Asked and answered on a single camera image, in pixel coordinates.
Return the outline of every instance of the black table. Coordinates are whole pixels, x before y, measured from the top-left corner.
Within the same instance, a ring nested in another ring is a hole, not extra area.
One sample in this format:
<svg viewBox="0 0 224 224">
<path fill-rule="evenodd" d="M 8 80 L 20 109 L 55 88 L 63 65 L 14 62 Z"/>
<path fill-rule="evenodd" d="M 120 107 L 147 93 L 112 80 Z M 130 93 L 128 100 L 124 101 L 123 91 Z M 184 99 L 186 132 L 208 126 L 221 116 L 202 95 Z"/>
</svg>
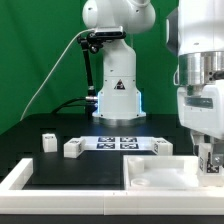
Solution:
<svg viewBox="0 0 224 224">
<path fill-rule="evenodd" d="M 54 133 L 57 153 L 43 153 L 42 134 Z M 175 155 L 191 155 L 189 130 L 177 115 L 151 115 L 141 125 L 108 127 L 85 115 L 31 115 L 0 136 L 0 181 L 22 158 L 34 158 L 34 174 L 24 189 L 122 190 L 123 155 L 136 151 L 85 151 L 78 159 L 63 157 L 63 144 L 80 136 L 163 137 L 174 146 Z M 0 223 L 224 223 L 223 216 L 81 216 L 81 215 L 1 215 Z"/>
</svg>

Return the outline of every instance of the black cable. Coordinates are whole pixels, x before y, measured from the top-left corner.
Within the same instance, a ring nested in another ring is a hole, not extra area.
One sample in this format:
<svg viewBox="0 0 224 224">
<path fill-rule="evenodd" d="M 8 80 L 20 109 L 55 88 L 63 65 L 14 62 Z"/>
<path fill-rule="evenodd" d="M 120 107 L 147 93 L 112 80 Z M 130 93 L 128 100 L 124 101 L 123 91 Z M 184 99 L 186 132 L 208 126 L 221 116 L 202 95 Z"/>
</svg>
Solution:
<svg viewBox="0 0 224 224">
<path fill-rule="evenodd" d="M 86 100 L 86 98 L 85 97 L 79 97 L 79 98 L 75 98 L 75 99 L 68 100 L 67 102 L 61 104 L 59 107 L 57 107 L 56 109 L 54 109 L 51 113 L 52 114 L 56 114 L 63 107 L 66 107 L 66 106 L 68 106 L 71 103 L 74 103 L 74 102 L 77 102 L 77 101 L 83 101 L 83 100 Z"/>
</svg>

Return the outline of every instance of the white block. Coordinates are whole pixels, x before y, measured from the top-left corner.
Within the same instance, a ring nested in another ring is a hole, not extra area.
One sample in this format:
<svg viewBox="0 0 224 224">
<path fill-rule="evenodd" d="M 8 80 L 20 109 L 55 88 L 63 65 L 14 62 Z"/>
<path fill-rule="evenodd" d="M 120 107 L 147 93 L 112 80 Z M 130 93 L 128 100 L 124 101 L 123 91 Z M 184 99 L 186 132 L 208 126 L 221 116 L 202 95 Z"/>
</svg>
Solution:
<svg viewBox="0 0 224 224">
<path fill-rule="evenodd" d="M 223 186 L 224 169 L 211 164 L 212 144 L 200 143 L 198 156 L 198 180 L 201 186 Z"/>
<path fill-rule="evenodd" d="M 84 151 L 85 143 L 83 138 L 72 138 L 64 144 L 64 157 L 77 158 Z"/>
<path fill-rule="evenodd" d="M 43 134 L 42 142 L 44 152 L 57 152 L 57 138 L 55 134 Z"/>
<path fill-rule="evenodd" d="M 151 139 L 152 151 L 159 156 L 173 155 L 173 145 L 164 138 Z"/>
</svg>

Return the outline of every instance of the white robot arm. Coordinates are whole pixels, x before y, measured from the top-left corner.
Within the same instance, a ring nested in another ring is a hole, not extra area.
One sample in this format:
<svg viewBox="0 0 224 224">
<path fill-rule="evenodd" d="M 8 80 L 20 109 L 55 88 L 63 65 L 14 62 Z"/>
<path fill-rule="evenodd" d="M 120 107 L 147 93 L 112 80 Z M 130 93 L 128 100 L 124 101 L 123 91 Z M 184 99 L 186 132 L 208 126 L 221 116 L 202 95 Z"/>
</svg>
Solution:
<svg viewBox="0 0 224 224">
<path fill-rule="evenodd" d="M 223 8 L 223 0 L 180 0 L 174 50 L 179 60 L 174 80 L 180 86 L 180 122 L 192 130 L 199 154 L 202 149 L 201 161 L 217 167 L 224 165 Z"/>
<path fill-rule="evenodd" d="M 83 9 L 88 28 L 123 27 L 129 34 L 149 30 L 155 21 L 150 0 L 88 0 Z M 103 43 L 104 86 L 98 93 L 95 121 L 129 125 L 145 117 L 136 88 L 136 55 L 124 40 Z"/>
</svg>

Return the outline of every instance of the small white cube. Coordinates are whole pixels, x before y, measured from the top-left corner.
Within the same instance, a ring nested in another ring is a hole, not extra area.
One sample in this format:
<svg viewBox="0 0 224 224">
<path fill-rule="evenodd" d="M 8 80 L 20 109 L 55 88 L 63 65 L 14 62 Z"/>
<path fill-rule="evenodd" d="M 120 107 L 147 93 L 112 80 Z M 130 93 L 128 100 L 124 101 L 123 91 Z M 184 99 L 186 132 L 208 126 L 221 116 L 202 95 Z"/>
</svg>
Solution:
<svg viewBox="0 0 224 224">
<path fill-rule="evenodd" d="M 85 143 L 83 138 L 72 138 L 64 144 L 64 157 L 77 158 L 84 151 Z"/>
<path fill-rule="evenodd" d="M 57 152 L 57 138 L 55 134 L 42 135 L 44 152 Z"/>
<path fill-rule="evenodd" d="M 172 156 L 173 144 L 166 141 L 164 138 L 152 138 L 152 151 L 158 156 Z"/>
</svg>

